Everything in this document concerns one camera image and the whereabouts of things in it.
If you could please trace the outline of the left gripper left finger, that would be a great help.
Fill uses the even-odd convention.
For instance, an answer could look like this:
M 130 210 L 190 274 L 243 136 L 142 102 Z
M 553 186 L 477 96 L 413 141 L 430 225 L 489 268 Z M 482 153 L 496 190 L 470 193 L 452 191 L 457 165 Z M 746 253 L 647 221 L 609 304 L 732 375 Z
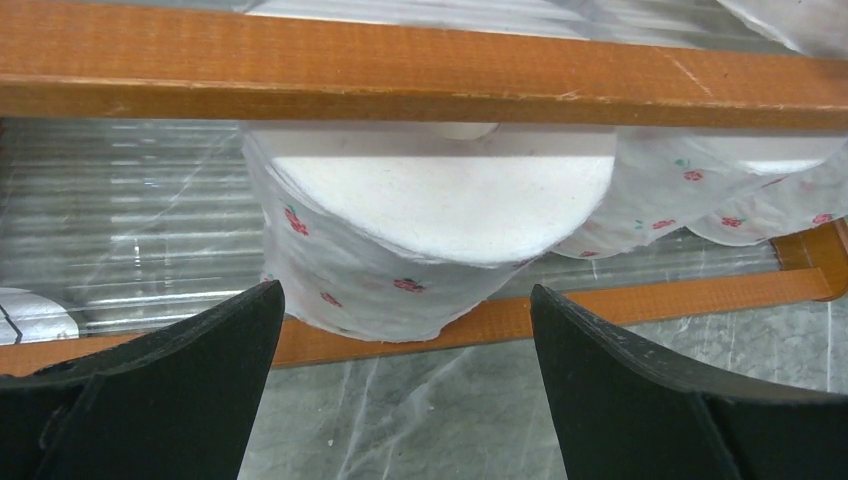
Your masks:
M 234 479 L 278 344 L 278 281 L 1 379 L 5 479 Z

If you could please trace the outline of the white roll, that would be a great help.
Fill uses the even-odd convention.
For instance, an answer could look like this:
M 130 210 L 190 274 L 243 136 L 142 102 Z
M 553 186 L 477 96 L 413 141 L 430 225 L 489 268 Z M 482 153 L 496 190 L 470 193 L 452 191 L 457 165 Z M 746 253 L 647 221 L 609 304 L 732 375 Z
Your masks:
M 288 315 L 366 341 L 436 338 L 574 233 L 613 173 L 611 127 L 243 121 L 267 280 Z
M 749 131 L 622 127 L 605 197 L 553 251 L 593 260 L 647 246 L 771 179 L 778 144 Z
M 847 134 L 702 130 L 707 151 L 731 167 L 683 225 L 715 243 L 747 246 L 820 226 L 847 211 Z

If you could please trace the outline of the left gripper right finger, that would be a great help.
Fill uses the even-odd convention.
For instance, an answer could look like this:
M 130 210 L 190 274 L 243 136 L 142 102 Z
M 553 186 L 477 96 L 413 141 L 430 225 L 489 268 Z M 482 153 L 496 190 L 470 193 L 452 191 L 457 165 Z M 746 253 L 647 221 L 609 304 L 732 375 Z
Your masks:
M 847 399 L 696 361 L 541 285 L 533 339 L 571 479 L 843 479 Z

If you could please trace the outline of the orange wooden two-tier shelf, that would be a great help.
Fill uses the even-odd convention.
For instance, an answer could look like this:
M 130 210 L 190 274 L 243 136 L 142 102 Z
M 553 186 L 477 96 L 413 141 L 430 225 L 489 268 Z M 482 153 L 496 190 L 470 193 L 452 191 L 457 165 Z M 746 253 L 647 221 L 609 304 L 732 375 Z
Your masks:
M 1 117 L 460 120 L 847 129 L 847 62 L 248 16 L 1 1 Z M 619 325 L 831 301 L 847 226 L 774 240 L 782 270 L 568 294 Z M 274 367 L 529 338 L 529 301 L 484 302 L 422 343 L 289 320 Z

